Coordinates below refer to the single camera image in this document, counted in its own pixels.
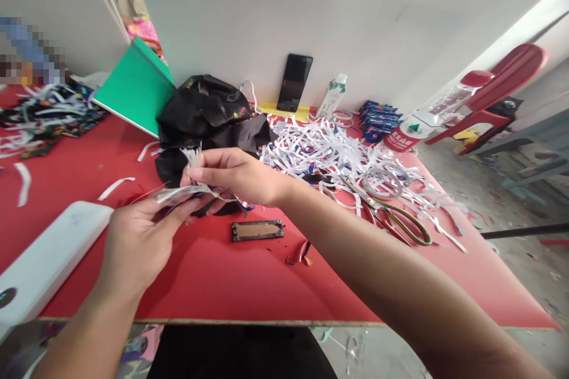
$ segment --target white wall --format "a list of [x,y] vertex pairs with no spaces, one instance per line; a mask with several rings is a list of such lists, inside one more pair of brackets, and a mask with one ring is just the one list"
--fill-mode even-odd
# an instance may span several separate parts
[[129,46],[106,0],[0,0],[0,16],[35,25],[79,75],[112,71]]
[[410,111],[539,0],[145,0],[176,83],[208,72],[276,101],[290,52],[314,64],[302,98],[348,74],[343,106]]
[[[458,83],[464,74],[471,70],[492,69],[492,67],[513,48],[529,41],[542,47],[548,53],[548,61],[545,67],[528,83],[528,86],[535,83],[560,64],[565,58],[569,57],[569,15],[556,23],[544,35],[534,40],[542,30],[554,23],[559,17],[562,17],[567,11],[569,11],[569,0],[540,0],[488,49],[438,90],[432,98],[436,99],[443,95],[447,90]],[[522,90],[524,89],[520,88],[512,95],[517,96]]]
[[569,59],[516,95],[524,103],[513,130],[521,130],[569,108]]

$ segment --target hand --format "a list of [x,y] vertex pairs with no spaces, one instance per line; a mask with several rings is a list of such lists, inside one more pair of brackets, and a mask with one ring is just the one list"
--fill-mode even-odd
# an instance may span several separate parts
[[108,226],[105,256],[95,292],[113,301],[129,303],[144,291],[166,265],[172,238],[200,200],[180,204],[161,221],[153,221],[164,204],[147,198],[116,210]]
[[[294,179],[274,171],[239,148],[220,148],[202,152],[202,167],[186,168],[182,174],[181,187],[190,185],[190,180],[227,189],[221,196],[236,195],[251,203],[278,207]],[[213,199],[202,197],[202,205]],[[207,214],[216,213],[225,202],[217,200]]]

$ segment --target plastic bottle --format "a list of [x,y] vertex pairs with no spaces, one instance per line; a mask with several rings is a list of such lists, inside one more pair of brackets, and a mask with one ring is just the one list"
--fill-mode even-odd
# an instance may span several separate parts
[[459,84],[439,98],[433,105],[421,108],[380,142],[378,149],[386,158],[394,158],[399,153],[409,151],[413,146],[447,122],[451,115],[470,99],[476,90],[488,84],[494,74],[486,71],[470,71]]
[[317,118],[332,118],[332,113],[340,105],[340,101],[346,93],[346,74],[338,74],[338,76],[330,82],[328,89],[322,98],[322,102],[316,111]]

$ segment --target black pole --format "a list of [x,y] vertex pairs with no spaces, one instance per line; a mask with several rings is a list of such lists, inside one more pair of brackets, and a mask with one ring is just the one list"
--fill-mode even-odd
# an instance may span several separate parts
[[506,231],[492,231],[481,234],[485,240],[490,240],[495,238],[523,237],[526,235],[557,234],[562,232],[569,232],[569,222],[554,224],[554,225],[543,225],[539,227],[518,228]]

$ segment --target bottle cap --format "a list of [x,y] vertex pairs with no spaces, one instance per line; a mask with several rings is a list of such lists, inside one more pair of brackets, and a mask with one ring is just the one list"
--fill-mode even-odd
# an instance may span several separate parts
[[490,83],[494,77],[494,74],[488,71],[470,71],[462,78],[461,84],[465,86],[480,88]]

